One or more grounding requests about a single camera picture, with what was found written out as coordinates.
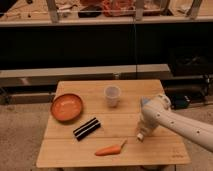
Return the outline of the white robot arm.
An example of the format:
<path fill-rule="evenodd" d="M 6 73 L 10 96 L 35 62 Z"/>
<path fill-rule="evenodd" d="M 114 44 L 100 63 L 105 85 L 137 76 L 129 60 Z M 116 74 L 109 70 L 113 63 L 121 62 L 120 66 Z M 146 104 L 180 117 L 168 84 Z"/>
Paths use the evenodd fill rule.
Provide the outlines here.
<path fill-rule="evenodd" d="M 164 94 L 151 99 L 142 97 L 137 137 L 143 140 L 158 126 L 163 126 L 213 153 L 213 125 L 174 113 L 170 99 Z"/>

